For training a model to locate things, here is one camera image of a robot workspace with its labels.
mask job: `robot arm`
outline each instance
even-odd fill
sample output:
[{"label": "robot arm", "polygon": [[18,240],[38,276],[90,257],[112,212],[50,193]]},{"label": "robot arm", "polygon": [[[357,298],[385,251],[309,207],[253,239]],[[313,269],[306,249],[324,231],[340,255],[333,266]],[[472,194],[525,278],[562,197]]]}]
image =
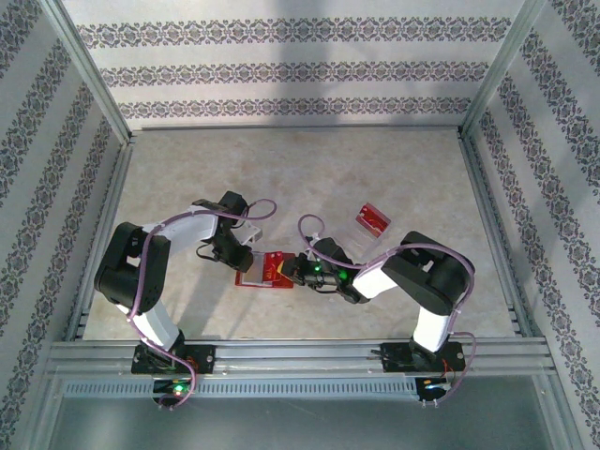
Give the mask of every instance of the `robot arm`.
[{"label": "robot arm", "polygon": [[[248,204],[241,195],[228,191],[218,202],[198,200],[188,212],[218,210],[243,216]],[[214,261],[246,272],[252,265],[251,248],[261,230],[249,222],[236,227],[238,220],[201,214],[177,220],[152,236],[148,248],[146,277],[138,314],[132,319],[143,334],[165,351],[177,353],[183,346],[183,333],[173,323],[160,302],[169,258],[185,248],[204,242],[213,246]],[[94,279],[95,287],[122,312],[129,314],[138,289],[139,258],[149,232],[158,224],[120,224],[106,250]]]},{"label": "robot arm", "polygon": [[[409,232],[402,241],[405,244],[438,245],[419,232]],[[466,261],[474,273],[473,265]],[[352,285],[367,298],[396,286],[402,288],[420,306],[412,333],[414,346],[435,353],[448,338],[450,318],[472,282],[470,278],[467,268],[447,253],[411,248],[362,270]]]},{"label": "robot arm", "polygon": [[[409,232],[401,244],[415,248],[401,250],[362,270],[340,267],[325,259],[311,261],[300,254],[284,262],[279,271],[296,284],[319,293],[325,286],[335,287],[326,292],[339,293],[353,304],[366,303],[380,293],[400,287],[420,306],[412,333],[410,364],[426,369],[448,339],[458,302],[473,282],[470,272],[474,274],[474,267],[462,255],[458,255],[461,262],[442,251],[446,247],[419,232]],[[353,265],[330,237],[319,240],[312,248],[335,261]]]}]

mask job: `purple cable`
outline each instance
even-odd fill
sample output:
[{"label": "purple cable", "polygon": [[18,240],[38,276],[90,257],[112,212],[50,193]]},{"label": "purple cable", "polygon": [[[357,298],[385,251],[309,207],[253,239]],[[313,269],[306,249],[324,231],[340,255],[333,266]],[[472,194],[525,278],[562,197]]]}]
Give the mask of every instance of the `purple cable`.
[{"label": "purple cable", "polygon": [[136,332],[140,336],[140,339],[142,340],[143,343],[145,343],[148,347],[155,350],[156,352],[159,352],[159,353],[171,358],[173,361],[176,361],[179,364],[185,366],[189,370],[189,373],[191,374],[191,384],[190,384],[189,390],[187,391],[187,394],[178,403],[176,403],[174,406],[171,406],[171,410],[173,410],[174,408],[178,408],[179,406],[184,404],[188,400],[188,398],[190,398],[191,395],[193,394],[194,390],[196,389],[196,382],[197,382],[196,370],[188,361],[186,361],[182,358],[179,358],[178,356],[175,356],[174,354],[161,349],[157,344],[155,344],[152,340],[150,340],[142,332],[142,330],[140,330],[140,328],[138,328],[138,326],[133,321],[133,318],[138,314],[138,310],[140,309],[140,304],[142,303],[142,291],[143,291],[143,284],[145,282],[145,276],[146,276],[146,263],[147,263],[147,257],[148,257],[148,249],[150,247],[150,240],[152,239],[152,237],[155,234],[157,234],[160,230],[165,228],[167,225],[170,225],[170,224],[176,222],[177,220],[181,220],[182,218],[189,218],[192,216],[199,216],[199,215],[203,215],[203,214],[212,214],[214,216],[219,216],[221,218],[236,218],[238,220],[242,219],[242,220],[253,221],[253,220],[265,220],[266,218],[270,218],[278,210],[278,205],[275,202],[273,202],[272,200],[259,199],[256,202],[253,202],[250,204],[250,206],[247,208],[246,214],[248,214],[248,212],[252,206],[254,206],[255,204],[260,203],[260,202],[271,203],[273,205],[273,210],[265,216],[258,216],[258,217],[237,216],[235,214],[223,213],[221,211],[212,211],[212,210],[208,210],[208,209],[202,209],[202,210],[198,210],[198,211],[188,211],[186,213],[182,213],[182,214],[178,214],[176,216],[170,217],[170,218],[166,219],[164,222],[159,223],[154,229],[152,229],[148,233],[148,235],[146,236],[146,238],[143,242],[142,255],[140,256],[140,274],[139,274],[139,278],[138,278],[138,289],[135,292],[135,299],[133,301],[133,306],[131,307],[131,311],[127,315],[127,321],[136,330]]}]

